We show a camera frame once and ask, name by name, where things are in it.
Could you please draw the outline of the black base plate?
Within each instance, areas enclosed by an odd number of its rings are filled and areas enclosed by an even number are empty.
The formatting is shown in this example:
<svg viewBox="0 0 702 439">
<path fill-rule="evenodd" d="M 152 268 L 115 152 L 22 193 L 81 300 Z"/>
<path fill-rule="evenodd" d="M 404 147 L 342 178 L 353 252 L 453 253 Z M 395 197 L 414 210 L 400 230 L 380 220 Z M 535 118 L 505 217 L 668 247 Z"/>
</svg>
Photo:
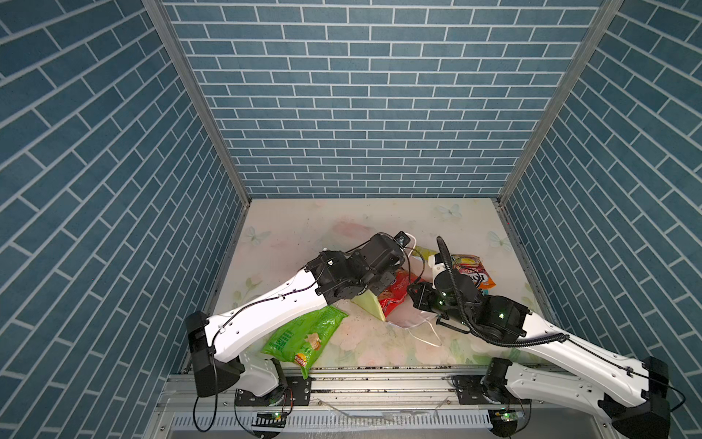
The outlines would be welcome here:
<svg viewBox="0 0 702 439">
<path fill-rule="evenodd" d="M 286 378 L 286 384 L 278 385 L 262 397 L 255 396 L 250 391 L 239 390 L 235 402 L 238 407 L 272 407 L 286 404 L 295 409 L 309 405 L 311 391 L 311 378 L 291 376 Z"/>
<path fill-rule="evenodd" d="M 459 404 L 531 404 L 530 399 L 519 399 L 497 379 L 478 375 L 454 375 L 449 378 Z"/>
</svg>

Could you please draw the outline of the red snack packet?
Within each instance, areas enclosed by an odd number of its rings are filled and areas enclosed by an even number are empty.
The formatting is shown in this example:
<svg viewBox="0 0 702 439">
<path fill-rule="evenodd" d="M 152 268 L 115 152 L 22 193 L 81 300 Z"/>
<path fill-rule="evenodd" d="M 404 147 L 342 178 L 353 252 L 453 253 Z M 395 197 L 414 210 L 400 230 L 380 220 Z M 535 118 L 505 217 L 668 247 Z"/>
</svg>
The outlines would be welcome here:
<svg viewBox="0 0 702 439">
<path fill-rule="evenodd" d="M 397 272 L 395 282 L 378 297 L 378 303 L 380 303 L 385 318 L 404 302 L 410 284 L 416 279 L 416 275 L 407 271 L 400 270 Z"/>
</svg>

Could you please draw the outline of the floral table mat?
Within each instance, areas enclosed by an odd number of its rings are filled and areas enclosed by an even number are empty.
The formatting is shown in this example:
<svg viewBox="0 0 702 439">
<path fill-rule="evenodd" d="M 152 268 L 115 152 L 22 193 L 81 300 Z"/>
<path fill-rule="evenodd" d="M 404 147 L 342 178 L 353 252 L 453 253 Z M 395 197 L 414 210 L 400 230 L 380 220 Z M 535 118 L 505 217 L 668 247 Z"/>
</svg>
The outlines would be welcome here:
<svg viewBox="0 0 702 439">
<path fill-rule="evenodd" d="M 453 254 L 481 259 L 494 294 L 539 310 L 490 199 L 257 199 L 239 227 L 208 314 L 230 311 L 278 287 L 323 249 L 345 251 L 377 232 L 407 232 L 427 250 L 442 238 Z M 338 307 L 346 318 L 317 360 L 318 368 L 480 366 L 495 357 L 539 364 L 536 356 L 499 349 L 432 320 L 420 318 L 405 328 L 349 301 Z"/>
</svg>

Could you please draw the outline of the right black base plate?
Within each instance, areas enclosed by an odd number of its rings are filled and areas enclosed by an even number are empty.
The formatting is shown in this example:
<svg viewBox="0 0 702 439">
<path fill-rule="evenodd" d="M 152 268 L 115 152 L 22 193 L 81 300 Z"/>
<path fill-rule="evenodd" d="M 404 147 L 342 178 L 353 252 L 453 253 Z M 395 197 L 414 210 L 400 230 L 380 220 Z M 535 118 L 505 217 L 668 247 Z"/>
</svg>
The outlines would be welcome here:
<svg viewBox="0 0 702 439">
<path fill-rule="evenodd" d="M 530 399 L 519 399 L 497 379 L 478 375 L 454 375 L 449 378 L 459 404 L 531 404 Z"/>
</svg>

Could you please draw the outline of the white green paper bag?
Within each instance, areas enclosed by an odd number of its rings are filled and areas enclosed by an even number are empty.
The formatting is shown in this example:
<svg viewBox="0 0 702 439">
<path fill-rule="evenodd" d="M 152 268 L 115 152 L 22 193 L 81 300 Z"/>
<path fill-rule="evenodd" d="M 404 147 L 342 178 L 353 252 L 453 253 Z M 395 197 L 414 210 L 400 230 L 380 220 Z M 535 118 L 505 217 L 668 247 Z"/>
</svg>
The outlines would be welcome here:
<svg viewBox="0 0 702 439">
<path fill-rule="evenodd" d="M 416 250 L 416 247 L 408 247 L 405 254 L 406 266 L 398 270 L 395 280 L 390 286 L 378 296 L 367 290 L 364 294 L 354 297 L 351 303 L 391 327 L 404 329 L 412 338 L 423 344 L 434 348 L 442 347 L 441 339 L 435 326 L 431 323 L 433 314 L 416 309 L 409 295 L 410 287 L 418 286 L 419 282 L 422 281 L 427 267 L 426 260 Z M 420 338 L 413 332 L 417 327 L 424 325 L 431 329 L 433 339 Z"/>
</svg>

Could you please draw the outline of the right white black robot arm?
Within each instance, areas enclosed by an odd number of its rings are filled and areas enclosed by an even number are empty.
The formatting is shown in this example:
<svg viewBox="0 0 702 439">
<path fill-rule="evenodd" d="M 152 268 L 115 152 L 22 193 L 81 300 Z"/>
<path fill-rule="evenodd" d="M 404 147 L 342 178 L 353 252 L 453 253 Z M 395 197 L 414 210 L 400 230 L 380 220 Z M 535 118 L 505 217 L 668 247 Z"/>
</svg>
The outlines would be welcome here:
<svg viewBox="0 0 702 439">
<path fill-rule="evenodd" d="M 442 326 L 559 367 L 541 371 L 494 358 L 481 382 L 491 402 L 550 402 L 598 417 L 626 438 L 669 436 L 672 388 L 663 360 L 631 359 L 600 348 L 521 303 L 483 294 L 468 275 L 454 270 L 436 273 L 431 283 L 411 284 L 408 294 L 416 309 L 432 312 Z"/>
</svg>

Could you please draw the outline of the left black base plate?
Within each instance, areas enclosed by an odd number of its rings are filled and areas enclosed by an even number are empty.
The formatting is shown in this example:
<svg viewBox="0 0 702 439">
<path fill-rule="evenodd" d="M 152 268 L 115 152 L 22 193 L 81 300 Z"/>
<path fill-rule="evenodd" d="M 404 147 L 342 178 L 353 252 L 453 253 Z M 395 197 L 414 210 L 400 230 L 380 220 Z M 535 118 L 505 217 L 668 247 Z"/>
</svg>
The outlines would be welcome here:
<svg viewBox="0 0 702 439">
<path fill-rule="evenodd" d="M 272 407 L 286 404 L 295 409 L 309 405 L 311 391 L 311 378 L 291 376 L 286 378 L 286 384 L 278 385 L 262 397 L 255 396 L 250 391 L 239 390 L 235 402 L 238 407 Z"/>
</svg>

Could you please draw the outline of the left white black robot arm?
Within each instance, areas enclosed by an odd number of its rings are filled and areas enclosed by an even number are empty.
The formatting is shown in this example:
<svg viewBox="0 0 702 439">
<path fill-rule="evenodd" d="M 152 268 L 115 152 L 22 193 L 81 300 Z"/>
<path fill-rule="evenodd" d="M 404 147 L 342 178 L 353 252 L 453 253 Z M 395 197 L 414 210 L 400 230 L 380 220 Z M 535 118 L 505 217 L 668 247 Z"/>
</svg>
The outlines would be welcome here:
<svg viewBox="0 0 702 439">
<path fill-rule="evenodd" d="M 244 351 L 279 327 L 311 312 L 365 292 L 380 294 L 407 261 L 416 244 L 411 234 L 374 234 L 346 252 L 323 250 L 289 280 L 262 296 L 222 314 L 201 311 L 186 317 L 197 396 L 217 396 L 230 388 L 267 396 L 283 385 L 282 368 Z"/>
</svg>

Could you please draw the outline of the orange yellow snack packet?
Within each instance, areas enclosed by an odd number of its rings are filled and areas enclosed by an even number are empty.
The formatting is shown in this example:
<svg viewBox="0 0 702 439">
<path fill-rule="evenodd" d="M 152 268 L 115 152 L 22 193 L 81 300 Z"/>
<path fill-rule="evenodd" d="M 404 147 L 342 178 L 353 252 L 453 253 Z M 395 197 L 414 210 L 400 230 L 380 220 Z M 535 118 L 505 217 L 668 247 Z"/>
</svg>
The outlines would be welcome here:
<svg viewBox="0 0 702 439">
<path fill-rule="evenodd" d="M 470 276 L 479 290 L 490 290 L 497 285 L 484 268 L 480 257 L 473 254 L 455 254 L 453 262 L 458 273 Z"/>
</svg>

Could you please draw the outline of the aluminium mounting rail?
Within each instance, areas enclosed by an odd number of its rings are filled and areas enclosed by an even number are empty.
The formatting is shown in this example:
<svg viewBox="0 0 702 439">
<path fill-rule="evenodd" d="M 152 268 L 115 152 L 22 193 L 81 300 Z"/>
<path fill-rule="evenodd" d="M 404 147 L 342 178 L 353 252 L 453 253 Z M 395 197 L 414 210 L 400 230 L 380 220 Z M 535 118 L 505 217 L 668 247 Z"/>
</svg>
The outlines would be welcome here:
<svg viewBox="0 0 702 439">
<path fill-rule="evenodd" d="M 481 368 L 319 369 L 308 406 L 238 407 L 236 390 L 196 399 L 172 375 L 146 438 L 616 438 L 607 422 L 550 402 L 459 404 L 449 382 Z"/>
</svg>

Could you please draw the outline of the bright green snack packet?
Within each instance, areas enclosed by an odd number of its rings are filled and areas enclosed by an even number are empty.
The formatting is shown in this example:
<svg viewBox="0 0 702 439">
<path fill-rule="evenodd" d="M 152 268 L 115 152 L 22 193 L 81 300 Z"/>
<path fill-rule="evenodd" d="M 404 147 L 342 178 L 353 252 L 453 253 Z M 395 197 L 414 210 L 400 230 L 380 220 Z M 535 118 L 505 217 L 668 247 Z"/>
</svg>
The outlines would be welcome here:
<svg viewBox="0 0 702 439">
<path fill-rule="evenodd" d="M 336 307 L 307 313 L 277 329 L 261 354 L 279 362 L 294 363 L 305 379 L 348 314 Z"/>
</svg>

